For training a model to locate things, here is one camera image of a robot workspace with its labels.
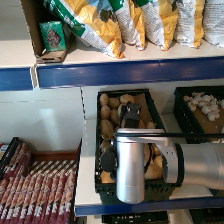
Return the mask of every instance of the blue shelf edge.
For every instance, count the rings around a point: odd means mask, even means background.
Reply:
[[[30,68],[0,68],[0,91],[33,90]]]
[[[168,201],[148,202],[140,204],[118,204],[118,205],[92,205],[75,206],[75,215],[109,215],[127,214],[155,211],[168,211],[177,209],[218,208],[224,207],[224,198],[202,197],[189,199],[175,199]]]
[[[224,78],[224,56],[38,67],[40,88]]]

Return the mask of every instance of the silver cylinder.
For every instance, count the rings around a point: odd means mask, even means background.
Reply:
[[[120,201],[137,204],[144,200],[144,145],[117,142],[117,197]]]
[[[224,144],[181,145],[186,184],[224,190]]]

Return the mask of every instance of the green product box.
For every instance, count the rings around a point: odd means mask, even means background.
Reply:
[[[66,50],[64,32],[61,22],[52,21],[47,23],[40,23],[40,29],[46,51]]]

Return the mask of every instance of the black plastic basket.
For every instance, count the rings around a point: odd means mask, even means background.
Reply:
[[[5,151],[2,159],[0,160],[0,179],[2,178],[2,175],[4,174],[5,167],[9,164],[18,145],[19,145],[19,139],[17,137],[14,137],[12,139],[12,141],[10,142],[7,150]]]
[[[184,101],[184,96],[191,96],[193,92],[205,92],[206,95],[213,95],[217,99],[224,99],[224,86],[196,86],[178,87],[174,94],[174,115],[183,133],[205,133],[195,118],[193,112]],[[209,142],[208,139],[186,139],[188,144]]]
[[[194,224],[223,224],[224,208],[190,209]]]
[[[95,191],[100,194],[101,201],[104,204],[120,204],[121,201],[118,200],[116,196],[116,183],[102,184],[100,181],[100,175],[102,173],[102,169],[100,166],[100,144],[102,142],[102,138],[100,137],[100,105],[99,98],[101,94],[106,93],[108,97],[120,97],[124,94],[129,95],[139,95],[145,94],[146,102],[148,105],[148,110],[150,111],[152,120],[157,124],[157,129],[165,130],[159,113],[155,107],[154,101],[148,91],[148,89],[141,90],[129,90],[129,91],[116,91],[116,92],[100,92],[98,94],[97,99],[97,127],[96,127],[96,161],[95,161]],[[148,201],[163,201],[168,200],[169,196],[172,194],[176,187],[180,187],[181,184],[169,184],[165,183],[163,179],[158,180],[146,180],[145,181],[145,199],[144,202]]]
[[[144,212],[133,214],[103,215],[102,223],[123,224],[123,223],[141,223],[141,224],[168,224],[168,215],[166,211],[162,212]]]

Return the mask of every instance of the tray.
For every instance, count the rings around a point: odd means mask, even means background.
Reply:
[[[103,215],[102,223],[121,224],[121,223],[141,223],[141,224],[168,224],[166,211],[162,212],[144,212],[133,214]]]
[[[59,151],[59,152],[34,152],[32,156],[32,165],[30,175],[47,174],[55,175],[64,172],[66,175],[70,169],[76,170],[76,180],[71,203],[71,215],[69,224],[75,224],[74,200],[77,181],[77,165],[81,143],[76,151]]]
[[[206,208],[189,210],[194,224],[223,224],[224,208]]]
[[[205,133],[201,124],[198,122],[194,113],[189,109],[187,103],[184,101],[184,96],[191,96],[193,92],[205,92],[207,95],[213,95],[218,100],[224,99],[224,86],[196,86],[196,87],[178,87],[174,94],[174,115],[184,133]],[[210,139],[186,139],[188,144],[198,144],[209,142]],[[215,197],[224,197],[224,191],[209,189]]]
[[[102,138],[100,137],[100,130],[99,130],[99,124],[100,124],[100,118],[99,118],[99,111],[100,111],[100,105],[99,105],[99,97],[101,94],[106,93],[108,97],[119,97],[124,94],[129,95],[139,95],[144,93],[148,110],[150,111],[152,120],[154,123],[157,124],[158,129],[165,130],[163,123],[160,119],[160,116],[158,114],[158,111],[155,107],[154,101],[148,91],[148,89],[141,89],[141,90],[129,90],[129,91],[114,91],[114,92],[100,92],[98,94],[97,98],[97,131],[96,131],[96,161],[95,161],[95,191],[96,193],[100,194],[101,201],[104,204],[120,204],[123,203],[118,200],[116,196],[116,183],[108,183],[108,184],[102,184],[100,181],[100,175],[102,173],[101,166],[99,165],[99,158],[101,155],[100,151],[100,144],[102,142]],[[144,202],[148,201],[163,201],[168,200],[169,196],[172,194],[173,190],[176,187],[180,187],[181,184],[168,184],[165,183],[163,179],[158,180],[146,180],[145,181],[145,199]]]

